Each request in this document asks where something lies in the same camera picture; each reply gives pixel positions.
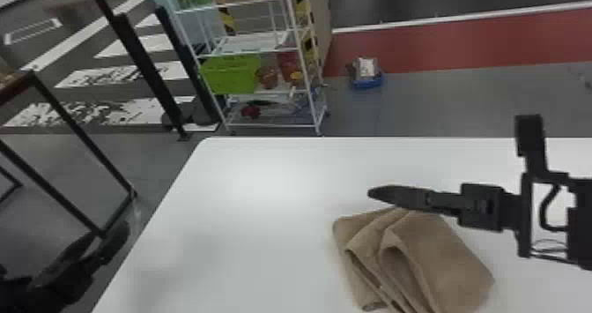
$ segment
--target black robotic arm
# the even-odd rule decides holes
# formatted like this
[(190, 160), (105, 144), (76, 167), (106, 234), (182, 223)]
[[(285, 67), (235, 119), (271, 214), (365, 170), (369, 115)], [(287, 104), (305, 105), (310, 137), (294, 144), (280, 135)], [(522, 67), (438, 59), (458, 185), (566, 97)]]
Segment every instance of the black robotic arm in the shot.
[[(519, 257), (535, 257), (578, 265), (592, 271), (592, 179), (572, 178), (568, 173), (550, 171), (541, 116), (517, 116), (515, 140), (518, 156), (525, 160), (519, 195), (497, 186), (464, 183), (461, 193), (437, 192), (388, 185), (373, 188), (368, 196), (400, 207), (456, 217), (461, 227), (495, 232), (512, 230)], [(535, 183), (550, 184), (551, 191), (539, 206), (540, 227), (566, 233), (566, 243), (552, 249), (538, 249), (532, 242), (532, 190)], [(562, 187), (575, 195), (575, 207), (567, 209), (565, 226), (552, 226), (547, 210)]]

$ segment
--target plastic basket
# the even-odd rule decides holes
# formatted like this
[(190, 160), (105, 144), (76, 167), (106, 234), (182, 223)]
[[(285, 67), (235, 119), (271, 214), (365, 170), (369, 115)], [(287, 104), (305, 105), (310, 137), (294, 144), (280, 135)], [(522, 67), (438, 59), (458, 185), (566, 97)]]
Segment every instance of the plastic basket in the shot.
[(215, 94), (252, 94), (257, 87), (261, 56), (222, 56), (206, 61), (202, 75)]

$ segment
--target tabletop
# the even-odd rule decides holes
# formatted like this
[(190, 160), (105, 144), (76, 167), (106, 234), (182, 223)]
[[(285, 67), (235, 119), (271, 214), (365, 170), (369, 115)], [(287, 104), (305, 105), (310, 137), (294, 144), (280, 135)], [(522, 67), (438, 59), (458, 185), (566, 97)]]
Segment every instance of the tabletop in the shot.
[[(592, 139), (549, 139), (550, 168), (592, 175), (588, 151)], [(210, 138), (93, 312), (359, 313), (331, 225), (387, 207), (367, 189), (471, 182), (517, 192), (522, 171), (510, 138)], [(536, 187), (536, 198), (544, 193)], [(552, 206), (550, 221), (565, 222), (567, 205)], [(589, 309), (592, 272), (519, 258), (510, 232), (453, 227), (496, 279), (479, 312)]]

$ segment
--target crosswalk stripe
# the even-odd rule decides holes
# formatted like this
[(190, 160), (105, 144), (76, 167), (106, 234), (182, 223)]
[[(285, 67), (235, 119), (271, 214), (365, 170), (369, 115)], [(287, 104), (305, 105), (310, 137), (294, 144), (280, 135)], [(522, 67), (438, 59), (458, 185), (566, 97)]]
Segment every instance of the crosswalk stripe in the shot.
[[(166, 34), (144, 35), (140, 37), (140, 42), (148, 53), (173, 50), (173, 44), (171, 44), (171, 41)], [(117, 40), (107, 46), (107, 48), (101, 50), (101, 52), (94, 56), (94, 58), (125, 56), (127, 54), (128, 52), (125, 50), (122, 42)]]
[[(154, 65), (164, 80), (188, 78), (187, 72), (185, 72), (180, 61), (161, 62)], [(59, 82), (55, 88), (126, 84), (141, 78), (142, 75), (135, 65), (85, 69), (72, 72), (67, 78)]]
[[(192, 101), (195, 96), (174, 97), (177, 103)], [(118, 101), (73, 101), (63, 102), (64, 108), (80, 124), (122, 126), (160, 124), (163, 109), (156, 98)], [(32, 103), (8, 121), (5, 128), (59, 127), (63, 119), (46, 102)], [(187, 130), (213, 132), (218, 124), (199, 126), (188, 124)]]
[(159, 19), (154, 14), (148, 15), (145, 19), (142, 19), (140, 23), (137, 23), (136, 28), (159, 26)]

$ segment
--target folded towel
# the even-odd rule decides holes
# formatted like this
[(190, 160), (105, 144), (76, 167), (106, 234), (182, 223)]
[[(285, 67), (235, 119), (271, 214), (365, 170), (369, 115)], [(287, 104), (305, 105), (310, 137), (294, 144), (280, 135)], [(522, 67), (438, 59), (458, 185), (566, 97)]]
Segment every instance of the folded towel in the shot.
[(468, 313), (493, 284), (489, 270), (437, 215), (389, 208), (340, 218), (333, 233), (364, 311)]

